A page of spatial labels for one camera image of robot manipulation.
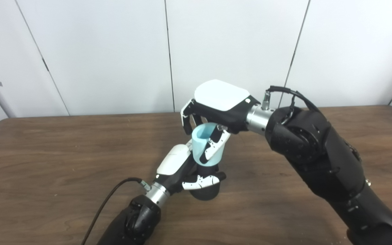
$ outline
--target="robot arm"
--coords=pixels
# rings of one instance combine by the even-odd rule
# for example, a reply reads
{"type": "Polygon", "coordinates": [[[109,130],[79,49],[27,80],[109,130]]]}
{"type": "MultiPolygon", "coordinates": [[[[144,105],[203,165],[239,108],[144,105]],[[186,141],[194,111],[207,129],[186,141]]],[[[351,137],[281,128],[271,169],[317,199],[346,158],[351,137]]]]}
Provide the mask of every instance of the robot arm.
{"type": "Polygon", "coordinates": [[[203,200],[205,190],[219,186],[226,178],[223,172],[200,171],[191,173],[193,159],[192,141],[174,146],[157,169],[151,186],[144,186],[146,193],[131,200],[129,206],[110,223],[98,245],[142,245],[151,236],[161,219],[161,208],[167,199],[182,190],[203,200]]]}
{"type": "Polygon", "coordinates": [[[187,134],[201,117],[221,124],[230,133],[264,135],[275,152],[284,155],[311,191],[325,199],[347,225],[354,245],[392,245],[392,211],[375,195],[364,177],[361,158],[325,116],[299,92],[270,87],[262,103],[249,92],[212,80],[196,89],[195,98],[181,111],[187,134]],[[271,109],[273,92],[293,95],[289,107],[271,109]],[[302,99],[308,110],[294,106],[302,99]]]}

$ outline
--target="black cable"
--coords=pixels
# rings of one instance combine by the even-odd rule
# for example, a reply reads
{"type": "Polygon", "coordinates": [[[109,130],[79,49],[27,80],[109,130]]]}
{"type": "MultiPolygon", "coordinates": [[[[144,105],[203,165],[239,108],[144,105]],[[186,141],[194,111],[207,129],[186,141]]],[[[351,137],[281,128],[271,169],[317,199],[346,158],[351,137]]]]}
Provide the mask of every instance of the black cable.
{"type": "Polygon", "coordinates": [[[105,204],[107,201],[110,199],[110,197],[114,194],[114,192],[124,183],[129,182],[129,181],[136,181],[137,183],[141,183],[143,180],[140,178],[127,178],[125,180],[122,180],[120,183],[118,183],[113,190],[110,192],[110,194],[105,198],[105,200],[102,202],[101,206],[99,207],[98,211],[96,212],[95,217],[92,220],[92,223],[90,224],[90,227],[88,228],[86,235],[84,236],[84,240],[81,242],[81,245],[84,245],[87,241],[88,236],[90,235],[90,232],[92,232],[93,226],[96,223],[96,220],[99,217],[99,214],[101,214],[102,209],[104,208],[105,204]]]}
{"type": "Polygon", "coordinates": [[[303,102],[305,102],[305,104],[309,110],[313,110],[313,111],[320,113],[320,110],[309,99],[307,99],[305,96],[303,96],[298,91],[290,90],[289,88],[279,87],[279,86],[270,86],[270,88],[268,88],[266,91],[268,91],[268,92],[282,92],[282,93],[287,93],[287,94],[291,94],[293,96],[296,96],[297,98],[299,98],[299,99],[303,100],[303,102]]]}

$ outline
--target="wooden table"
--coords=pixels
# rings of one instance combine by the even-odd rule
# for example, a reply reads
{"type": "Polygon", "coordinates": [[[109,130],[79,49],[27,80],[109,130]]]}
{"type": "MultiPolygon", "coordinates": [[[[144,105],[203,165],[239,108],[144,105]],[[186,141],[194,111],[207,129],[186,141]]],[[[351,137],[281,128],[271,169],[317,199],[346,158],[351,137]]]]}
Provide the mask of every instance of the wooden table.
{"type": "MultiPolygon", "coordinates": [[[[322,108],[361,152],[373,190],[392,209],[392,107],[322,108]]],[[[0,245],[79,244],[99,205],[126,177],[151,181],[189,137],[177,113],[10,118],[0,122],[0,245]]],[[[265,139],[233,135],[214,200],[172,196],[148,245],[350,244],[346,226],[265,139]]],[[[89,244],[143,189],[119,189],[89,244]]]]}

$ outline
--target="cable connector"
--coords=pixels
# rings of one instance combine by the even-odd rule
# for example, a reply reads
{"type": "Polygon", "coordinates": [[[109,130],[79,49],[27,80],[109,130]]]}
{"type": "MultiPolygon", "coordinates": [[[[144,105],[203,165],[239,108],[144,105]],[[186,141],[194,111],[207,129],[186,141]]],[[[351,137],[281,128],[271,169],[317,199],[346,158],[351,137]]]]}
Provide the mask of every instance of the cable connector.
{"type": "Polygon", "coordinates": [[[150,191],[150,190],[151,190],[151,186],[150,186],[148,183],[146,183],[146,181],[142,180],[139,184],[140,184],[143,188],[145,188],[146,191],[150,191]]]}

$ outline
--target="blue cup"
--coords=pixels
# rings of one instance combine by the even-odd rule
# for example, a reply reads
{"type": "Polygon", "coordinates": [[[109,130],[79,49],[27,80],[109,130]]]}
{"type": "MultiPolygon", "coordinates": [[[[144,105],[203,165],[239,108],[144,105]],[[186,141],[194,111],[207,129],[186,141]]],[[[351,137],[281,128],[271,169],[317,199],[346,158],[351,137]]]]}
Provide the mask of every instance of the blue cup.
{"type": "Polygon", "coordinates": [[[207,145],[208,140],[210,139],[211,134],[213,133],[214,129],[216,128],[215,123],[209,122],[206,124],[201,124],[197,126],[192,132],[192,145],[193,145],[193,158],[201,166],[215,166],[218,164],[223,155],[223,150],[225,145],[223,145],[211,159],[203,164],[200,162],[200,156],[202,155],[203,151],[205,150],[205,146],[207,145]]]}

